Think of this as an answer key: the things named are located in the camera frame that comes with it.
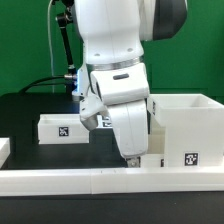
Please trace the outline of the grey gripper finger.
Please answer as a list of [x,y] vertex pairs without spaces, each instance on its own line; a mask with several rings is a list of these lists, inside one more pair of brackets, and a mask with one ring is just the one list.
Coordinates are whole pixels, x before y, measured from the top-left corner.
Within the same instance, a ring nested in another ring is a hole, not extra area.
[[134,157],[134,158],[128,158],[126,160],[127,165],[129,168],[138,168],[140,166],[140,158]]

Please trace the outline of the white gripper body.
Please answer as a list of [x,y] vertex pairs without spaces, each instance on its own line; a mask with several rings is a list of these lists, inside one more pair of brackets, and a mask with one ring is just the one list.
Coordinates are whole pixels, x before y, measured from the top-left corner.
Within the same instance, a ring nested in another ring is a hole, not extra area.
[[144,155],[148,150],[145,101],[112,105],[107,109],[121,156],[130,159]]

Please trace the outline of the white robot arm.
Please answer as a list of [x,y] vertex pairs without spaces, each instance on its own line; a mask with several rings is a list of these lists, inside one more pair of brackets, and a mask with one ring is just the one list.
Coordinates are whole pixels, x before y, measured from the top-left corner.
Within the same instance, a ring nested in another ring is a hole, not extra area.
[[84,92],[80,121],[88,130],[99,114],[110,118],[120,155],[130,167],[148,150],[150,90],[143,41],[173,37],[187,17],[187,0],[56,0],[66,6],[59,26],[75,23],[83,40],[83,66],[68,63]]

